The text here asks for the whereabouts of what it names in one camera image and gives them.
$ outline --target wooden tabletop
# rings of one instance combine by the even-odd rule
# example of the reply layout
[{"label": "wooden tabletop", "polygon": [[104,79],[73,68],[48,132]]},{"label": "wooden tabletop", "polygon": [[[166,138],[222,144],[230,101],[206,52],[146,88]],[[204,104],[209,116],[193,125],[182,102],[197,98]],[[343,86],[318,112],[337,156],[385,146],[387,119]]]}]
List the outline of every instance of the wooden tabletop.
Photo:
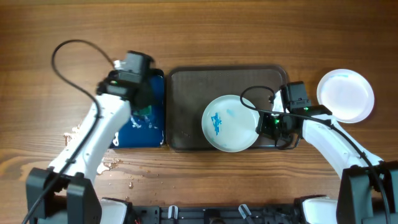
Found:
[{"label": "wooden tabletop", "polygon": [[[313,102],[326,72],[355,70],[372,85],[376,104],[366,120],[343,126],[371,152],[398,159],[397,1],[0,2],[7,4],[0,6],[0,223],[21,222],[29,171],[47,167],[64,147],[63,134],[91,105],[50,68],[53,49],[67,39],[92,41],[114,59],[127,50],[144,52],[166,74],[183,65],[276,63],[291,81],[305,82]],[[57,63],[92,93],[110,70],[82,44],[62,49]],[[98,197],[128,197],[134,205],[290,203],[313,194],[337,198],[340,186],[305,141],[291,151],[176,153],[165,147],[109,150],[105,159],[123,163],[97,177]]]}]

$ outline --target plate with blue stain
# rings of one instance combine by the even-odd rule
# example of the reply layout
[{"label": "plate with blue stain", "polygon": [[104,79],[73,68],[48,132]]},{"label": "plate with blue stain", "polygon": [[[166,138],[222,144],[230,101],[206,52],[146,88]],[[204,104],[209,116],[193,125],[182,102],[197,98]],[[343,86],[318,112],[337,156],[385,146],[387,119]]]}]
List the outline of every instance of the plate with blue stain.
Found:
[{"label": "plate with blue stain", "polygon": [[[243,101],[254,105],[247,99]],[[250,147],[258,138],[256,127],[260,114],[242,105],[240,97],[225,95],[213,100],[201,118],[207,141],[224,152],[239,152]]]}]

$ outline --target dark tray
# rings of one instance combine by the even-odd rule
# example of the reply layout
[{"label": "dark tray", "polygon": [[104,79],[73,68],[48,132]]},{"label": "dark tray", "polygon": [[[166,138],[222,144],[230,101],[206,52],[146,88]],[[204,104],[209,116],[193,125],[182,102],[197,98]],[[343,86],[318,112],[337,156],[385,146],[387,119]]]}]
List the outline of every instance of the dark tray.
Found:
[{"label": "dark tray", "polygon": [[[210,102],[223,95],[239,96],[254,85],[265,85],[276,92],[287,82],[285,70],[278,65],[176,68],[166,81],[166,141],[178,151],[214,150],[201,129],[201,117]],[[271,110],[270,94],[251,90],[245,98],[256,108]],[[269,149],[274,144],[259,136],[251,148]]]}]

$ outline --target light blue smudge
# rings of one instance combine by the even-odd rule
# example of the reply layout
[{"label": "light blue smudge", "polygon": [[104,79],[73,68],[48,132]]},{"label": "light blue smudge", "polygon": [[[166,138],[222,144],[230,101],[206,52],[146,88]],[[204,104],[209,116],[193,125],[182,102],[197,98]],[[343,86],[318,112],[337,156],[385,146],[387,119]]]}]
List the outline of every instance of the light blue smudge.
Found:
[{"label": "light blue smudge", "polygon": [[211,117],[211,121],[213,122],[216,135],[218,135],[218,133],[220,132],[220,125],[221,125],[221,118],[218,116],[218,113],[216,113],[216,115]]},{"label": "light blue smudge", "polygon": [[226,113],[228,113],[231,117],[235,117],[235,112],[233,110],[227,109]]}]

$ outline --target empty white plate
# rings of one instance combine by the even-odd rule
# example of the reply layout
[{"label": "empty white plate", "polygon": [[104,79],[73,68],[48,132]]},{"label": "empty white plate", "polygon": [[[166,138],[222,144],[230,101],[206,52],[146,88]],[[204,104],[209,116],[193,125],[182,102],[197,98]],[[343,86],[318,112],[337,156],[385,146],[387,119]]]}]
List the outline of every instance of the empty white plate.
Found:
[{"label": "empty white plate", "polygon": [[[254,105],[243,98],[249,105]],[[242,105],[236,95],[213,100],[201,118],[201,127],[207,141],[224,152],[239,152],[250,147],[258,138],[256,127],[260,115]]]},{"label": "empty white plate", "polygon": [[338,121],[356,123],[372,112],[374,94],[369,82],[360,74],[337,69],[327,73],[317,89],[319,104],[325,105]]}]

